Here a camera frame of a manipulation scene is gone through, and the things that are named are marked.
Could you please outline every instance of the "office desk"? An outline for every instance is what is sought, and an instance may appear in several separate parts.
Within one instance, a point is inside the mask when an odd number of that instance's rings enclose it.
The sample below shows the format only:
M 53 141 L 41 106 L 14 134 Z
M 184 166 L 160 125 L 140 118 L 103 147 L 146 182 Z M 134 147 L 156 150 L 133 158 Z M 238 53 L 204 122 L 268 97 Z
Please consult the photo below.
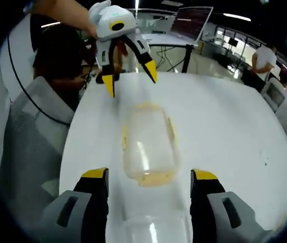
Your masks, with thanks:
M 177 179 L 190 207 L 190 170 L 213 172 L 235 192 L 265 229 L 287 219 L 287 138 L 275 114 L 254 89 L 224 79 L 159 72 L 156 84 L 145 73 L 126 73 L 116 82 L 116 97 L 91 82 L 78 106 L 64 148 L 59 193 L 73 190 L 87 170 L 108 167 L 109 217 L 106 242 L 117 242 L 115 227 L 126 180 L 122 127 L 135 104 L 162 106 L 174 125 L 181 168 Z
M 198 44 L 192 41 L 177 38 L 170 34 L 142 34 L 142 37 L 151 47 L 180 47 L 185 48 L 185 57 L 183 62 L 182 72 L 188 71 L 188 66 L 193 48 L 198 47 Z

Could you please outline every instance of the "black table leg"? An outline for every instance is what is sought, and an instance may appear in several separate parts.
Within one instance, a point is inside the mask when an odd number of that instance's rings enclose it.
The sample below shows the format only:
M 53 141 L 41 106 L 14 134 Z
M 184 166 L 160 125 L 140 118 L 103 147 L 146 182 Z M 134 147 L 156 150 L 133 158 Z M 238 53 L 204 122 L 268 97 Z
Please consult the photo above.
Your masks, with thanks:
M 186 45 L 186 51 L 185 51 L 185 57 L 184 57 L 184 63 L 183 63 L 183 68 L 182 68 L 182 72 L 186 73 L 188 71 L 188 67 L 189 67 L 189 62 L 191 59 L 191 53 L 193 50 L 193 46 L 191 45 Z

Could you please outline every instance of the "laptop screen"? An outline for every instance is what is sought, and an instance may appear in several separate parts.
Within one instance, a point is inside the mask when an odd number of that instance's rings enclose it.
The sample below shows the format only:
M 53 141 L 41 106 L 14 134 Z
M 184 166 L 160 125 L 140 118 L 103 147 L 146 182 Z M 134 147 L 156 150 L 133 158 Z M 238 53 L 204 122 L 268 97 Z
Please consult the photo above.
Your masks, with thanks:
M 188 7 L 179 9 L 170 32 L 197 40 L 209 19 L 213 7 Z

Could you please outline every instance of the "ceiling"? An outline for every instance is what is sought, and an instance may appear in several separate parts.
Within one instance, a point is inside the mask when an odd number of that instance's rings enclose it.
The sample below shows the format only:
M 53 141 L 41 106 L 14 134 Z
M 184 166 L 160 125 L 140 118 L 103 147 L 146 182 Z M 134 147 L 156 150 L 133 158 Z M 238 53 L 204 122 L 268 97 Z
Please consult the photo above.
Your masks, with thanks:
M 86 8 L 94 2 L 77 0 Z M 139 0 L 139 8 L 163 9 L 177 11 L 178 7 L 161 4 L 163 0 Z M 183 3 L 181 7 L 210 6 L 213 13 L 210 22 L 239 30 L 264 42 L 274 42 L 278 50 L 287 57 L 287 1 L 269 0 L 173 0 Z M 135 8 L 135 0 L 112 0 L 112 4 L 124 8 Z M 236 14 L 251 18 L 251 22 L 229 18 L 223 13 Z

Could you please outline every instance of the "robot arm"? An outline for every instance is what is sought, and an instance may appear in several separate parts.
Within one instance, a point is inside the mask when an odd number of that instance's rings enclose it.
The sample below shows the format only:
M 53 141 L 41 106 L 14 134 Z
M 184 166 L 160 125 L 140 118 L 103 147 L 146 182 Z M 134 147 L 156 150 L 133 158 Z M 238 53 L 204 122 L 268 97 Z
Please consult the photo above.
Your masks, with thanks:
M 156 83 L 155 61 L 149 55 L 149 46 L 136 28 L 133 14 L 119 6 L 111 6 L 111 1 L 94 4 L 89 10 L 89 18 L 96 26 L 97 61 L 102 67 L 102 81 L 109 94 L 114 97 L 113 51 L 118 41 L 124 42 L 136 55 L 145 72 Z

